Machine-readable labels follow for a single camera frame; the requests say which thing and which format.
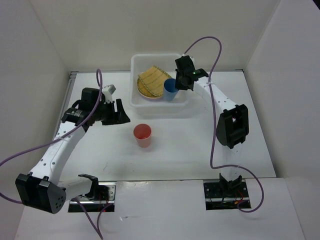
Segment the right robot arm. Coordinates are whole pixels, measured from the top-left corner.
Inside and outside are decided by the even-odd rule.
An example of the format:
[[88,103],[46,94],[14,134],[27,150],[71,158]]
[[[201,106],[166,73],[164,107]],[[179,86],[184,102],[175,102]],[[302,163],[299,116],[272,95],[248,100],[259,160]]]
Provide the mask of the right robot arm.
[[[242,176],[237,172],[243,143],[249,134],[249,110],[245,104],[236,104],[212,81],[204,69],[196,69],[188,55],[175,60],[178,90],[192,90],[212,106],[213,139],[210,153],[210,167],[220,169],[219,191],[229,197],[240,186]],[[214,166],[213,157],[216,142],[222,146],[221,166]]]

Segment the purple plastic plate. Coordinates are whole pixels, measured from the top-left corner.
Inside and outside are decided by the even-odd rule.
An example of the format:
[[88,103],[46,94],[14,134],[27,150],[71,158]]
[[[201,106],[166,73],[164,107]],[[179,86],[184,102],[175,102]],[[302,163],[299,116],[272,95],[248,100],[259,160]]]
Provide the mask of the purple plastic plate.
[[159,100],[162,100],[163,99],[163,97],[161,96],[161,97],[147,97],[147,96],[142,96],[142,98],[143,99],[146,99],[146,100],[148,100],[148,101],[159,101]]

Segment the blue plastic cup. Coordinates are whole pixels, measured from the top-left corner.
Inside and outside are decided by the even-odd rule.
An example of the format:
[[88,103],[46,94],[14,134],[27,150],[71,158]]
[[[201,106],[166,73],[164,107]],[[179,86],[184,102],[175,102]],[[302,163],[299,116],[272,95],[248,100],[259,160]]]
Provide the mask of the blue plastic cup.
[[176,88],[176,80],[174,78],[167,79],[163,84],[163,99],[167,102],[171,102],[178,93]]

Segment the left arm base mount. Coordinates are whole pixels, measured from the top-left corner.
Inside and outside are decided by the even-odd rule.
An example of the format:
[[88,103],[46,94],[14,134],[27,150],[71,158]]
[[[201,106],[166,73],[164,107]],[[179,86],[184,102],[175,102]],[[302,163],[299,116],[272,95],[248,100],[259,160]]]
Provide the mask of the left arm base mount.
[[116,187],[116,182],[100,181],[93,198],[88,198],[83,194],[77,196],[76,199],[88,213],[114,212]]

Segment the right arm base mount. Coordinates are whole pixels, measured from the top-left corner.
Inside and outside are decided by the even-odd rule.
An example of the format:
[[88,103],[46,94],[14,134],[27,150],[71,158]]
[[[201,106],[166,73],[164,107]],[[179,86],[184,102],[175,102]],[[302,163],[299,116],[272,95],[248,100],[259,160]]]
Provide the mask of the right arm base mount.
[[237,209],[240,204],[241,209],[251,208],[247,184],[242,181],[240,186],[228,193],[223,193],[217,179],[203,182],[205,208],[207,211],[232,210]]

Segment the red plastic cup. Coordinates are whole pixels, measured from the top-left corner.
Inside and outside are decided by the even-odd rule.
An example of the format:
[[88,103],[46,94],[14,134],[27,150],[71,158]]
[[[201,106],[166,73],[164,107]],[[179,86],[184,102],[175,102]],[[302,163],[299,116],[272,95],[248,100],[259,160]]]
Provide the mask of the red plastic cup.
[[147,148],[151,144],[152,129],[149,125],[141,123],[135,126],[133,129],[133,135],[137,141],[137,144],[141,148]]

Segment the fan-shaped bamboo tray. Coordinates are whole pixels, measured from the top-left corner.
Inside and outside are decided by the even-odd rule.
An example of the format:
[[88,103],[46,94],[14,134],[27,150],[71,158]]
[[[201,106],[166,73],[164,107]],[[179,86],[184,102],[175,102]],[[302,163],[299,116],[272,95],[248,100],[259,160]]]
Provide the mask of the fan-shaped bamboo tray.
[[171,76],[157,66],[152,66],[138,75],[138,91],[146,97],[162,97],[164,94],[164,82]]

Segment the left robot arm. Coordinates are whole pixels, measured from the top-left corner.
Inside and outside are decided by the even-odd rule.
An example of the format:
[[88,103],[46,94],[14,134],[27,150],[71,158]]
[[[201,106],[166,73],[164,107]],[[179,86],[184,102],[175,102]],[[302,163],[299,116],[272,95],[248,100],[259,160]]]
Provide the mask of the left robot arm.
[[81,98],[68,108],[61,119],[55,143],[28,174],[19,174],[15,185],[24,206],[51,214],[58,213],[66,201],[83,195],[88,200],[99,196],[97,177],[81,173],[61,182],[62,171],[78,142],[96,122],[104,126],[130,122],[121,99],[112,99],[116,88],[110,84],[102,89],[86,87]]

